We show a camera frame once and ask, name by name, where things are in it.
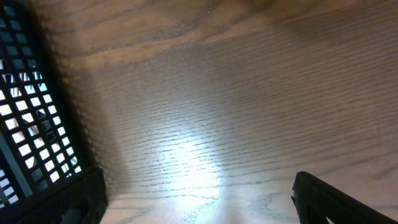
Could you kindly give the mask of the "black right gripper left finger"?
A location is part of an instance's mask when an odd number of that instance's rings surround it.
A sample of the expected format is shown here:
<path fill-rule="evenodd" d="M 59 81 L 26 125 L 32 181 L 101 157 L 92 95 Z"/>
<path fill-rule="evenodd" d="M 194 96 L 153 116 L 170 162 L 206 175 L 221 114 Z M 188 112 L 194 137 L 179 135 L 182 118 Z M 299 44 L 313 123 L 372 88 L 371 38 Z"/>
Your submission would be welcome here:
<path fill-rule="evenodd" d="M 1 223 L 100 223 L 106 212 L 103 170 L 92 167 L 1 209 Z"/>

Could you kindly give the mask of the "black plastic perforated basket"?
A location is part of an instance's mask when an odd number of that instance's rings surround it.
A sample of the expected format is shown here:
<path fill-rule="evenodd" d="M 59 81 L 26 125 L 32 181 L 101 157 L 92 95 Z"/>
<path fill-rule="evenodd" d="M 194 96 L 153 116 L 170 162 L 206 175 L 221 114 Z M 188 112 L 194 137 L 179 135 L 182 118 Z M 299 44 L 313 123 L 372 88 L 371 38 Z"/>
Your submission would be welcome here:
<path fill-rule="evenodd" d="M 1 1 L 1 208 L 89 166 L 27 8 Z"/>

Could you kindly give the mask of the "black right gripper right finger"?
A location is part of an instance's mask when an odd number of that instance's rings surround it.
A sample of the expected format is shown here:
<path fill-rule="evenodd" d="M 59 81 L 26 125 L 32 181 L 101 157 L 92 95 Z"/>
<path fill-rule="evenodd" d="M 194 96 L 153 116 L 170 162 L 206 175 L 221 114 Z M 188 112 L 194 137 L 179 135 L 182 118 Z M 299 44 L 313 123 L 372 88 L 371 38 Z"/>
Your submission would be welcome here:
<path fill-rule="evenodd" d="M 397 221 L 305 171 L 296 174 L 292 190 L 292 201 L 301 224 L 397 224 Z"/>

